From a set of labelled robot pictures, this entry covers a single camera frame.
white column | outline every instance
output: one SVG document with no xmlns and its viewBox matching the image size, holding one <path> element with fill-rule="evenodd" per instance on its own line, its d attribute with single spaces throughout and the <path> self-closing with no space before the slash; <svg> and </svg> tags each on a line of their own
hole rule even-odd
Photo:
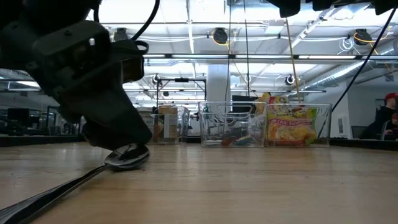
<svg viewBox="0 0 398 224">
<path fill-rule="evenodd" d="M 227 65 L 209 65 L 207 71 L 207 101 L 231 101 L 231 88 L 228 82 Z M 231 108 L 225 107 L 225 104 L 211 104 L 209 108 L 217 113 L 219 109 L 222 113 L 227 113 Z"/>
</svg>

fluorescent light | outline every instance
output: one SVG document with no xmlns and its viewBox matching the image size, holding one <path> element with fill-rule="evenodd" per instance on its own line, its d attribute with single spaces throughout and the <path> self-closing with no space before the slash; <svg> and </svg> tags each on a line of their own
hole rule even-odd
<svg viewBox="0 0 398 224">
<path fill-rule="evenodd" d="M 355 55 L 300 55 L 299 59 L 354 59 Z"/>
<path fill-rule="evenodd" d="M 173 54 L 172 58 L 228 58 L 228 55 L 205 55 L 205 54 Z"/>
<path fill-rule="evenodd" d="M 160 102 L 169 102 L 169 101 L 175 101 L 175 102 L 192 102 L 192 101 L 204 101 L 204 99 L 158 99 Z"/>
<path fill-rule="evenodd" d="M 39 89 L 22 88 L 22 89 L 6 89 L 7 91 L 40 91 Z"/>
<path fill-rule="evenodd" d="M 201 91 L 203 91 L 203 90 L 201 90 L 201 89 L 167 89 L 167 88 L 163 88 L 163 89 L 161 89 L 161 90 L 159 90 L 160 92 L 163 92 L 163 91 L 171 91 L 171 92 L 177 92 L 177 91 L 185 91 L 185 92 L 201 92 Z M 126 92 L 144 92 L 144 91 L 147 91 L 147 92 L 156 92 L 156 89 L 137 89 L 137 88 L 135 88 L 135 89 L 132 89 L 132 88 L 124 88 L 124 91 L 126 91 Z"/>
<path fill-rule="evenodd" d="M 247 58 L 247 55 L 237 55 L 235 58 Z M 289 59 L 289 55 L 249 55 L 249 59 Z"/>
<path fill-rule="evenodd" d="M 247 92 L 248 90 L 231 90 L 231 92 Z M 295 90 L 251 90 L 256 92 L 270 92 L 270 93 L 294 93 L 296 94 L 297 91 Z M 304 90 L 300 91 L 301 93 L 326 93 L 326 90 Z"/>
<path fill-rule="evenodd" d="M 372 60 L 383 60 L 383 59 L 384 60 L 397 60 L 398 56 L 396 56 L 396 55 L 373 55 L 373 56 L 371 56 L 370 59 L 372 59 Z"/>
<path fill-rule="evenodd" d="M 144 55 L 144 58 L 164 58 L 165 55 L 157 55 L 157 54 L 147 54 Z"/>
<path fill-rule="evenodd" d="M 31 87 L 40 88 L 40 86 L 39 86 L 39 84 L 37 84 L 37 82 L 19 81 L 17 83 L 23 84 L 23 85 L 27 85 L 27 86 L 31 86 Z"/>
</svg>

wooden table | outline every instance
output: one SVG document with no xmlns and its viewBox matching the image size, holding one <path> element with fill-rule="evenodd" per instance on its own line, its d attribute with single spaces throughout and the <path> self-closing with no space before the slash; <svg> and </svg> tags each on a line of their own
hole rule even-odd
<svg viewBox="0 0 398 224">
<path fill-rule="evenodd" d="M 106 171 L 36 223 L 397 223 L 398 152 L 151 146 L 140 170 Z M 0 148 L 0 208 L 81 176 L 108 151 Z"/>
</svg>

food package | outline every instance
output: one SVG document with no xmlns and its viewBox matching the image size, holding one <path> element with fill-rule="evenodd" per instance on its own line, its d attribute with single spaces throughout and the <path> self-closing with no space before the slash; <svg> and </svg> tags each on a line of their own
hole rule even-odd
<svg viewBox="0 0 398 224">
<path fill-rule="evenodd" d="M 285 96 L 270 96 L 268 93 L 264 93 L 256 101 L 265 102 L 267 104 L 289 102 L 289 100 Z M 263 114 L 263 112 L 264 112 L 264 105 L 256 105 L 256 114 Z"/>
<path fill-rule="evenodd" d="M 267 112 L 268 145 L 307 146 L 316 140 L 315 120 L 318 108 L 269 105 Z"/>
<path fill-rule="evenodd" d="M 177 135 L 178 108 L 160 106 L 159 115 L 155 118 L 154 139 L 158 142 L 173 143 Z"/>
</svg>

computer monitor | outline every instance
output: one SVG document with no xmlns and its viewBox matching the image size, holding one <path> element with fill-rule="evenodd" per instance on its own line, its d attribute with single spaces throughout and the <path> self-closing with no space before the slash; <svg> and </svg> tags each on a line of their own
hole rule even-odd
<svg viewBox="0 0 398 224">
<path fill-rule="evenodd" d="M 258 97 L 256 96 L 232 96 L 232 101 L 255 101 L 257 100 Z M 232 102 L 232 113 L 247 113 L 250 111 L 250 106 L 252 106 L 251 103 L 245 104 L 245 103 L 233 103 Z M 252 113 L 256 111 L 256 108 L 251 109 Z"/>
</svg>

